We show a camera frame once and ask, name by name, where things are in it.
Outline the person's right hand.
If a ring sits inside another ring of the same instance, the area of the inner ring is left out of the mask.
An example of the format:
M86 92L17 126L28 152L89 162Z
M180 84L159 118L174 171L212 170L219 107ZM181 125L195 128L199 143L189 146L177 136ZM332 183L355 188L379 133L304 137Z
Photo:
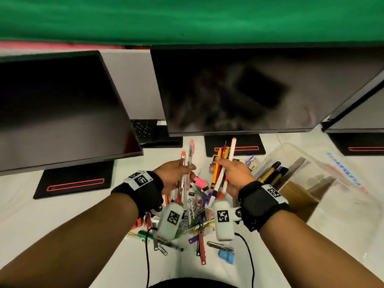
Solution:
M227 193L233 198L238 199L239 191L246 185L256 181L248 167L240 161L230 161L216 157L215 162L225 169L225 175L228 181Z

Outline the orange pencil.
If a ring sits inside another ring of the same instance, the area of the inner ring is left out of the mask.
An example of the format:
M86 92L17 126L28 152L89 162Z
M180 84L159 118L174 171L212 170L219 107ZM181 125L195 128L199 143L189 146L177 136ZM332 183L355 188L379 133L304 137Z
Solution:
M217 155L214 155L213 163L214 163L215 168L214 168L214 173L213 173L213 177L212 177L211 189L214 189L214 187L217 183L218 174L219 174L219 164L217 164L216 159L218 157L221 157L222 151L223 151L223 148L220 148L218 150Z

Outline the orange capped pen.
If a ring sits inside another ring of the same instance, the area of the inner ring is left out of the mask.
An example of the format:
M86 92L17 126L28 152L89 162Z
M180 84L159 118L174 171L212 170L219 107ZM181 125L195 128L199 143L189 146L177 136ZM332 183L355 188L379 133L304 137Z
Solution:
M185 151L182 151L181 153L181 159L180 159L180 166L183 166L184 163L185 163L185 157L186 157L186 152ZM179 204L179 205L182 205L182 192L183 192L183 188L184 188L184 178L185 178L185 175L183 175L181 177L181 179L179 180L179 183L178 183L178 187L177 187L177 196L176 196L176 202Z

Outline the clear pink pen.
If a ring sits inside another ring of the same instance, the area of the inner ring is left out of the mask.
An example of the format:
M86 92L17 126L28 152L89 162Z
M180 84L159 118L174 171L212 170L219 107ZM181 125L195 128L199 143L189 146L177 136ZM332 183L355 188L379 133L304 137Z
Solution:
M192 165L194 149L195 149L194 140L191 139L190 144L189 144L188 160L186 161L187 166L189 166L189 167ZM187 212L189 209L188 208L189 190L190 190L190 171L187 174L185 174L185 177L184 177L184 189L183 189L183 209L184 209L184 212Z

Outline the dark red pencil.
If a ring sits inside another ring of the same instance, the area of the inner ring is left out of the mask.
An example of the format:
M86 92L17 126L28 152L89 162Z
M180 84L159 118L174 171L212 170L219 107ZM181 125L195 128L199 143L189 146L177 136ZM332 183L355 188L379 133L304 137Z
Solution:
M222 150L221 150L220 158L222 158L222 154L224 153L224 150L225 150L226 147L227 147L227 140L225 140L225 143L224 143L223 148L222 148ZM220 174L220 169L221 169L221 165L218 165L217 178L218 178L218 176L219 176L219 174Z

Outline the white marker pen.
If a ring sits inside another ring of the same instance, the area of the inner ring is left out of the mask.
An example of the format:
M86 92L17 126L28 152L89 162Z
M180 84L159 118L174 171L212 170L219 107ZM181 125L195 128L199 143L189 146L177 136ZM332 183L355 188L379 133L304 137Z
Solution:
M232 142L231 142L231 146L230 146L229 155L228 155L228 158L227 158L229 161L233 160L234 151L235 151L235 147L236 147L236 142L237 142L237 139L233 138ZM219 192L219 189L220 189L220 186L221 186L221 184L223 182L224 177L225 177L225 167L222 166L222 168L220 170L220 173L219 173L219 177L218 177L217 182L215 184L212 196L210 197L210 200L209 200L209 203L208 203L208 206L207 206L209 209L212 208L212 205L213 205L214 201L217 198L217 194Z

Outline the person's left forearm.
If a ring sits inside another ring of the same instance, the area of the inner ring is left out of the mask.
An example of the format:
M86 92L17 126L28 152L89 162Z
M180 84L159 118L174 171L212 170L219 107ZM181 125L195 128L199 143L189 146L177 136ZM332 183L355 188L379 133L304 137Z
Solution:
M88 288L138 218L113 193L35 242L0 270L0 288Z

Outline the small blue white packet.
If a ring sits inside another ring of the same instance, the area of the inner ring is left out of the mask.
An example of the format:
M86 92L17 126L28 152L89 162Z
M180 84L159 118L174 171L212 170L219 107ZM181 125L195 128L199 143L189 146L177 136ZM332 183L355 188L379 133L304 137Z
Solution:
M250 172L253 172L255 169L258 168L258 166L261 164L261 161L256 156L251 156L246 162L245 162L247 168L250 170Z

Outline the black keyboard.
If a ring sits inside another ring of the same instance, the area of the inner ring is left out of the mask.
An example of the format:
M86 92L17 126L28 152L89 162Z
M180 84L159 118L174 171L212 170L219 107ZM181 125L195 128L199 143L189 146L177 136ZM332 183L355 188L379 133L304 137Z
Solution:
M157 120L131 120L143 149L182 148L183 137L170 137L166 125Z

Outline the black yellow pen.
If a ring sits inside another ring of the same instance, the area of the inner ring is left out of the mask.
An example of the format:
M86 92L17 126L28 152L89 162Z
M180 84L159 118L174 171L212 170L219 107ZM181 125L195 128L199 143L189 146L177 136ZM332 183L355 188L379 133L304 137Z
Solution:
M265 183L266 180L276 171L278 167L280 167L281 162L276 161L274 162L263 174L262 176L258 179L259 182Z

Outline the red pen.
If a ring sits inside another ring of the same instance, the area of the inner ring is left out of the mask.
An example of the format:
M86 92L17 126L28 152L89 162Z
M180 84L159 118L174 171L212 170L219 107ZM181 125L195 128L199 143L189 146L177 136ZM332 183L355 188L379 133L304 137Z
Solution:
M199 232L199 257L201 265L206 265L206 255L204 246L204 234L202 231Z

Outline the brown cardboard piece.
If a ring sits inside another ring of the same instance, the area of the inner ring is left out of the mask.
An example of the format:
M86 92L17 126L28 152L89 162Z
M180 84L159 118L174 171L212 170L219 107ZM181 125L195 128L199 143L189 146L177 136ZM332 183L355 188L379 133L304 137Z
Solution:
M319 201L311 196L300 185L288 181L279 189L279 193L286 198L290 208L303 222L307 223L317 208Z

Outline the grey desk partition panel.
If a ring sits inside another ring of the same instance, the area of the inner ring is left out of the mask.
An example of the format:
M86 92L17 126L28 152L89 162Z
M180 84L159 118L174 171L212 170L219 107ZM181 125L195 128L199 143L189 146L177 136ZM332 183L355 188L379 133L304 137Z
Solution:
M100 51L132 120L165 120L149 49L105 49Z

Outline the clear plastic storage box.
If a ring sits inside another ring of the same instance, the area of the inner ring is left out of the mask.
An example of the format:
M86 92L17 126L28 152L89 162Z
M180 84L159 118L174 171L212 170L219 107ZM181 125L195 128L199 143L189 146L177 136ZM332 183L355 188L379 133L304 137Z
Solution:
M276 161L289 171L274 188L279 192L288 181L303 187L319 201L307 224L363 263L382 220L382 204L346 175L291 143L277 147L252 175L259 179Z

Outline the green cloth backdrop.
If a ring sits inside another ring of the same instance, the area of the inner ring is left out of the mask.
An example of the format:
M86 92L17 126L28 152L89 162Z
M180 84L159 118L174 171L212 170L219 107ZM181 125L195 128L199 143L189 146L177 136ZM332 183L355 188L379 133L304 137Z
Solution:
M0 0L0 40L384 42L384 0Z

